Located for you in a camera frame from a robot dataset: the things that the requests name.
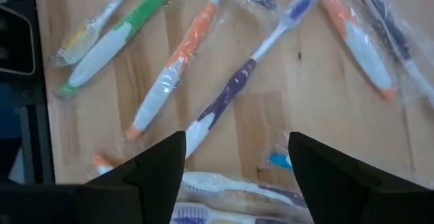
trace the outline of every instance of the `orange handle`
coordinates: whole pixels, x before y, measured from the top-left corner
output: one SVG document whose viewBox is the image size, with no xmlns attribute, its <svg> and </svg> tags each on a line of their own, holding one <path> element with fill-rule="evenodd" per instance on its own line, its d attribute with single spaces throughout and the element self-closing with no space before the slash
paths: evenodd
<svg viewBox="0 0 434 224">
<path fill-rule="evenodd" d="M 184 40 L 179 45 L 178 49 L 169 59 L 166 67 L 171 67 L 179 59 L 182 59 L 182 68 L 180 75 L 184 73 L 190 59 L 193 57 L 194 51 L 199 46 L 200 41 L 206 35 L 210 29 L 214 14 L 216 13 L 217 5 L 213 2 L 208 2 L 205 9 L 196 17 L 195 21 L 191 25 Z"/>
<path fill-rule="evenodd" d="M 339 0 L 322 0 L 324 7 L 327 9 L 330 18 L 332 19 L 334 25 L 338 28 L 340 34 L 347 38 L 347 28 L 345 25 L 345 20 L 351 21 L 354 25 L 357 24 L 356 19 Z"/>
</svg>

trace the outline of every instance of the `wood grain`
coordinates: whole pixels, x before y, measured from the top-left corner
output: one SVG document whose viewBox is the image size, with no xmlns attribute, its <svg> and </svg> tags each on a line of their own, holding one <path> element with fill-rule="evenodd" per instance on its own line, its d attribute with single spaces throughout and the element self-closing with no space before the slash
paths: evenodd
<svg viewBox="0 0 434 224">
<path fill-rule="evenodd" d="M 155 13 L 101 74 L 70 101 L 51 91 L 69 74 L 50 64 L 62 38 L 107 0 L 37 0 L 45 61 L 56 180 L 90 180 L 90 158 L 103 151 L 127 160 L 174 130 L 185 129 L 231 74 L 274 28 L 279 12 L 244 0 L 223 0 L 207 41 L 163 110 L 136 145 L 122 132 L 170 54 L 207 0 L 170 0 Z M 434 9 L 428 0 L 396 0 L 428 33 Z M 127 0 L 111 24 L 139 0 Z M 284 8 L 289 0 L 278 0 Z M 267 150 L 300 131 L 367 163 L 432 186 L 434 112 L 422 100 L 385 102 L 353 60 L 326 11 L 318 5 L 300 27 L 264 57 L 244 91 L 229 105 L 187 162 L 205 170 L 297 189 L 294 176 L 263 167 Z"/>
</svg>

